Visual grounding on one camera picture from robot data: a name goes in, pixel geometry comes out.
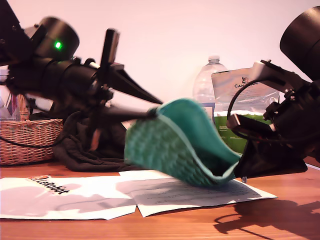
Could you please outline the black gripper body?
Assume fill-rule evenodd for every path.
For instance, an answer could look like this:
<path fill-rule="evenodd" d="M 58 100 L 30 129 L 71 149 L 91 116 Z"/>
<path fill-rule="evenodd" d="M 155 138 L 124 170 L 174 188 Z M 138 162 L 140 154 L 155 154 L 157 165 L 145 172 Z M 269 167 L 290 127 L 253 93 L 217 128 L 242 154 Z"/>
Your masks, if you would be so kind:
<path fill-rule="evenodd" d="M 98 148 L 102 113 L 105 103 L 113 97 L 113 93 L 109 91 L 108 74 L 115 62 L 119 35 L 115 29 L 106 30 L 99 68 L 71 65 L 63 77 L 63 84 L 70 92 L 72 104 L 89 116 L 85 148 L 90 151 Z"/>

